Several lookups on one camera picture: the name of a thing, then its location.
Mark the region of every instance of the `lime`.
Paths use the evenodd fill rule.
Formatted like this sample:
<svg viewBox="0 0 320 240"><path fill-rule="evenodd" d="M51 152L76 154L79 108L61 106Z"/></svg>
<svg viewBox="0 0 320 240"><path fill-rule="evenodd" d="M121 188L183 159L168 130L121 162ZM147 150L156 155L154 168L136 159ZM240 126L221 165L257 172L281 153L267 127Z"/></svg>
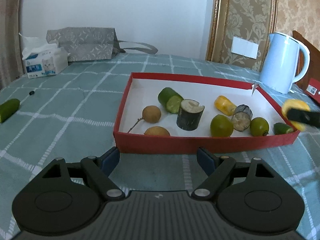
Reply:
<svg viewBox="0 0 320 240"><path fill-rule="evenodd" d="M212 137L229 137L233 133L233 124L228 117L217 114L210 123Z"/></svg>
<svg viewBox="0 0 320 240"><path fill-rule="evenodd" d="M293 128L290 125L287 125L286 123L277 122L273 125L273 133L275 135L286 134L291 132L293 132Z"/></svg>
<svg viewBox="0 0 320 240"><path fill-rule="evenodd" d="M256 117L251 120L250 133L252 136L266 136L269 133L269 124L266 119Z"/></svg>

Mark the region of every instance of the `tissue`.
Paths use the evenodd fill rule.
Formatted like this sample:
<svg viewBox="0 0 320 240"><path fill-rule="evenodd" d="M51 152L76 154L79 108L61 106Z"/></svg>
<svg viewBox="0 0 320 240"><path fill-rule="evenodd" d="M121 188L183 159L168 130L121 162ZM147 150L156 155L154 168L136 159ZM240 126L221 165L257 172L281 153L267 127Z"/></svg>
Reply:
<svg viewBox="0 0 320 240"><path fill-rule="evenodd" d="M49 44L45 38L25 37L20 33L19 35L22 37L23 41L22 60L27 59L32 54L38 54L45 50L58 48L57 41Z"/></svg>

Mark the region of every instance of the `yellow pepper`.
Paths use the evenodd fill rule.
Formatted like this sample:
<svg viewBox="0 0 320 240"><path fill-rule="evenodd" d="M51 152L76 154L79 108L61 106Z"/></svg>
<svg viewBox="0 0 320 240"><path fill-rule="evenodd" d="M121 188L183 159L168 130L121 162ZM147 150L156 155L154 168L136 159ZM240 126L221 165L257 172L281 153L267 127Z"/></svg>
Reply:
<svg viewBox="0 0 320 240"><path fill-rule="evenodd" d="M281 107L281 112L285 118L287 118L287 112L291 108L310 111L310 107L305 102L298 99L288 99L284 102L284 104ZM295 122L295 121L290 121L290 122L296 129L300 131L304 131L306 128L306 126L303 123Z"/></svg>
<svg viewBox="0 0 320 240"><path fill-rule="evenodd" d="M224 96L218 96L214 102L214 106L227 116L232 116L235 113L236 105Z"/></svg>

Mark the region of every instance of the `barcode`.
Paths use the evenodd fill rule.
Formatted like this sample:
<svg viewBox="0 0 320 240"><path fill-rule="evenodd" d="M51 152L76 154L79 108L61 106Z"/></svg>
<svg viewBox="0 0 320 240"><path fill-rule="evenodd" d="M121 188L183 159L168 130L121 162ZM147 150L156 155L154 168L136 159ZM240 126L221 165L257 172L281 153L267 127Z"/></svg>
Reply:
<svg viewBox="0 0 320 240"><path fill-rule="evenodd" d="M311 85L308 85L307 87L307 91L311 94L311 95L315 95L317 92L317 89Z"/></svg>

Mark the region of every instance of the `sliced eggplant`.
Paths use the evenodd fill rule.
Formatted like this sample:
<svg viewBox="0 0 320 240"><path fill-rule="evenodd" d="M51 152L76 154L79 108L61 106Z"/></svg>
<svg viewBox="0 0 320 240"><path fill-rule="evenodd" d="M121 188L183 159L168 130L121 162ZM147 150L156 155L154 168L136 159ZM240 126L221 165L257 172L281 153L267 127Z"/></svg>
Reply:
<svg viewBox="0 0 320 240"><path fill-rule="evenodd" d="M200 106L199 102L185 99L180 103L177 117L177 125L186 131L193 131L198 128L204 106Z"/></svg>
<svg viewBox="0 0 320 240"><path fill-rule="evenodd" d="M242 132L250 126L251 119L252 111L249 106L239 105L235 109L231 122L233 123L233 128L235 130Z"/></svg>

